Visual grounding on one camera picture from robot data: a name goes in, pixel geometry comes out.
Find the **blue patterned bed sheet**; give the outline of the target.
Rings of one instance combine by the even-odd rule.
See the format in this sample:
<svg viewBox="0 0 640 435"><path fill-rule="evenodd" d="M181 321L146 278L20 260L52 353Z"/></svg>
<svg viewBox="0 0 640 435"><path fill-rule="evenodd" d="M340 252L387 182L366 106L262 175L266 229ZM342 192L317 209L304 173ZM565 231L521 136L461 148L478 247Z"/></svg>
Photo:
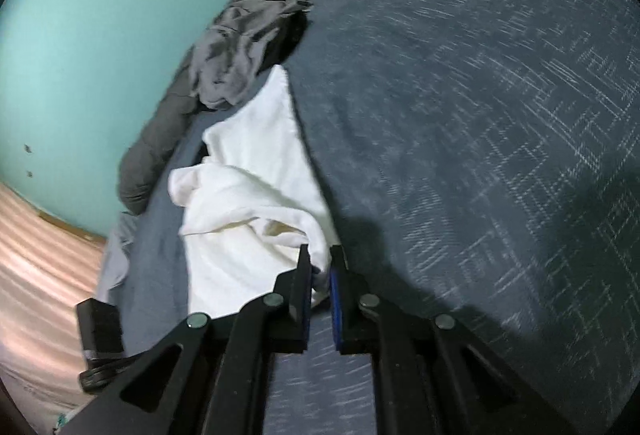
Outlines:
<svg viewBox="0 0 640 435"><path fill-rule="evenodd" d="M312 0L285 59L347 261L578 432L639 429L637 0Z"/></svg>

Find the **white polo shirt black collar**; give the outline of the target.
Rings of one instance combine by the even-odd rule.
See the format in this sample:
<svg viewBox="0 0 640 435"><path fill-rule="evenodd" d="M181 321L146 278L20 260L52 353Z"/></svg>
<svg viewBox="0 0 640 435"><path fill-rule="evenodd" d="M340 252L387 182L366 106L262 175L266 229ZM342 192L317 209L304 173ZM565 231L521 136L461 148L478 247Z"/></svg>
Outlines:
<svg viewBox="0 0 640 435"><path fill-rule="evenodd" d="M196 166L175 169L168 194L182 208L188 311L219 318L271 291L306 245L316 272L310 302L326 297L338 242L294 111L288 73L273 67L257 94L202 134Z"/></svg>

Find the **pink striped curtain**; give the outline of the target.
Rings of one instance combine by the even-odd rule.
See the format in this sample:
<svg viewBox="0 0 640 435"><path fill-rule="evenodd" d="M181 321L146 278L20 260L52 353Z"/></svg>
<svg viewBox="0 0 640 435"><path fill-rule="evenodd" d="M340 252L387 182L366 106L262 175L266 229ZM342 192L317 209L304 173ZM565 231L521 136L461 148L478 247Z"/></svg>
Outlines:
<svg viewBox="0 0 640 435"><path fill-rule="evenodd" d="M39 434L88 400L75 306L96 288L103 247L1 187L1 379Z"/></svg>

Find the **black garment under grey shirt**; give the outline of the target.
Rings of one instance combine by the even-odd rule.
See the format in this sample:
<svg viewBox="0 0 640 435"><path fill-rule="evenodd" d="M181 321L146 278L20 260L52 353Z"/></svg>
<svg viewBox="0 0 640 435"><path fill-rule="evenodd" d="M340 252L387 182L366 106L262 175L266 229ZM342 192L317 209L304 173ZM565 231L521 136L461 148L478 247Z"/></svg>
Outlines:
<svg viewBox="0 0 640 435"><path fill-rule="evenodd" d="M307 29L307 13L292 13L280 25L276 36L267 43L262 56L262 64L257 73L262 73L274 65L281 65L296 49Z"/></svg>

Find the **grey crumpled shirt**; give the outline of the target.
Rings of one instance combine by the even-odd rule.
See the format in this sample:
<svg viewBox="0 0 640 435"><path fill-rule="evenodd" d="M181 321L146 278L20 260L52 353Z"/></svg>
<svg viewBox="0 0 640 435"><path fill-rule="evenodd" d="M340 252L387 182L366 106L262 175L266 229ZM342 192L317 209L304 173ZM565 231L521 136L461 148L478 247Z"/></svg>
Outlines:
<svg viewBox="0 0 640 435"><path fill-rule="evenodd" d="M311 7L311 0L242 0L226 7L194 45L189 79L200 102L212 110L241 103L282 21Z"/></svg>

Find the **light grey blanket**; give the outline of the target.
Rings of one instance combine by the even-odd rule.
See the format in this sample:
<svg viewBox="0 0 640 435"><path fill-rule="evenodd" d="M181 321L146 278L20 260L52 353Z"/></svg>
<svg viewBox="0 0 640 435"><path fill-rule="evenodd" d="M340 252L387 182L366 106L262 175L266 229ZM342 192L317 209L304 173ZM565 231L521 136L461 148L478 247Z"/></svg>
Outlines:
<svg viewBox="0 0 640 435"><path fill-rule="evenodd" d="M94 297L103 303L117 305L130 268L130 256L138 218L128 212L118 215L111 233L106 239L101 259L101 271Z"/></svg>

